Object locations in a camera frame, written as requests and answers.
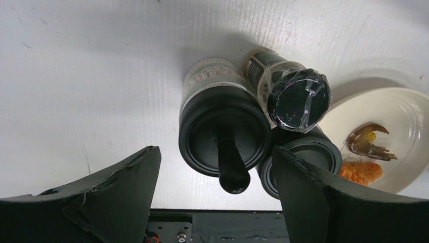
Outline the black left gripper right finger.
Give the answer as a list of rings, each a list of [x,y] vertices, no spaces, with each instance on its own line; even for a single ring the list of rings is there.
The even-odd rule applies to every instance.
[[[272,151],[290,242],[428,242],[428,200],[365,187]]]

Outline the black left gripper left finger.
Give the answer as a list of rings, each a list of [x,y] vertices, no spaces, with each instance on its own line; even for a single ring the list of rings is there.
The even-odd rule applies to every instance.
[[[161,152],[122,161],[38,195],[1,199],[1,242],[143,242]]]

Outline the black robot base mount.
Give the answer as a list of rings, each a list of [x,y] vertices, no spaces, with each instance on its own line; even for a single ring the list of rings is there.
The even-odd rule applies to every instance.
[[[289,242],[282,212],[151,209],[144,242]]]

